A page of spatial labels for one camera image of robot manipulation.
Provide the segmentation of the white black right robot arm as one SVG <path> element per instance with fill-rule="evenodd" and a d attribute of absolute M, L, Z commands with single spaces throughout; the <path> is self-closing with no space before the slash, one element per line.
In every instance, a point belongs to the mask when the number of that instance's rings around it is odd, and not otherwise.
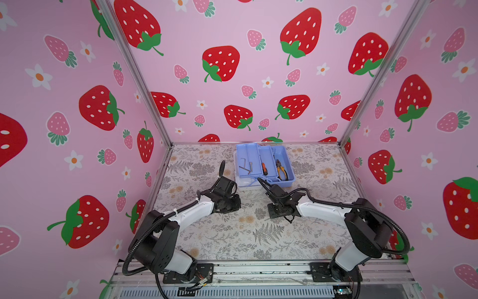
<path fill-rule="evenodd" d="M 361 265 L 385 254 L 407 255 L 412 247 L 404 229 L 365 198 L 351 203 L 332 202 L 314 198 L 307 188 L 287 192 L 264 179 L 258 182 L 271 200 L 268 205 L 271 219 L 283 218 L 293 223 L 297 218 L 314 218 L 346 230 L 345 245 L 315 273 L 333 282 L 354 284 L 355 299 L 359 298 L 362 288 Z"/>

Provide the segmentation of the white lid blue tool box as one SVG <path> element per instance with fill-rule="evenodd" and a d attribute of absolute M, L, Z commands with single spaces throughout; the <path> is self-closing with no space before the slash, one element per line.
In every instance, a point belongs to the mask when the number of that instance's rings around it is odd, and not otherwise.
<path fill-rule="evenodd" d="M 291 187 L 296 180 L 284 146 L 239 144 L 234 159 L 235 181 L 239 189 L 260 189 L 259 178 L 282 188 Z"/>

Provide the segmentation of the orange handled pliers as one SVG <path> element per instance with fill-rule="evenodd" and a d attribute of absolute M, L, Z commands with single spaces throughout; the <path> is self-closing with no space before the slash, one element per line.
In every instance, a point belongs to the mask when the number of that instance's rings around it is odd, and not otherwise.
<path fill-rule="evenodd" d="M 276 160 L 276 169 L 277 169 L 277 173 L 278 173 L 278 179 L 280 181 L 288 181 L 289 180 L 289 176 L 285 170 L 285 167 L 282 165 L 282 163 L 280 162 L 280 160 Z"/>

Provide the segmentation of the orange screwdriver long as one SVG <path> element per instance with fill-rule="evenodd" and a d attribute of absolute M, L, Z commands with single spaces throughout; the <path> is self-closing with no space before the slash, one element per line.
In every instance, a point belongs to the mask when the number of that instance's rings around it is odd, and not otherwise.
<path fill-rule="evenodd" d="M 266 164 L 264 162 L 261 163 L 261 169 L 262 169 L 263 175 L 267 176 L 268 175 L 268 170 L 267 170 Z"/>

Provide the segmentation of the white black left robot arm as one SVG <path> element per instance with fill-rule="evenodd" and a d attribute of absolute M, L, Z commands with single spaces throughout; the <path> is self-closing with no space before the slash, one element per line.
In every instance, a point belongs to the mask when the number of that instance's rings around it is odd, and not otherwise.
<path fill-rule="evenodd" d="M 201 266 L 190 254 L 176 248 L 179 234 L 191 224 L 212 214 L 228 214 L 241 208 L 237 184 L 224 176 L 225 161 L 219 168 L 219 176 L 211 188 L 198 191 L 193 202 L 169 213 L 157 210 L 149 212 L 129 245 L 128 255 L 122 266 L 124 276 L 150 271 L 155 276 L 160 295 L 168 296 L 159 281 L 159 274 L 174 274 L 182 283 L 194 285 L 180 290 L 192 293 L 200 290 L 212 279 L 212 265 L 201 273 Z"/>

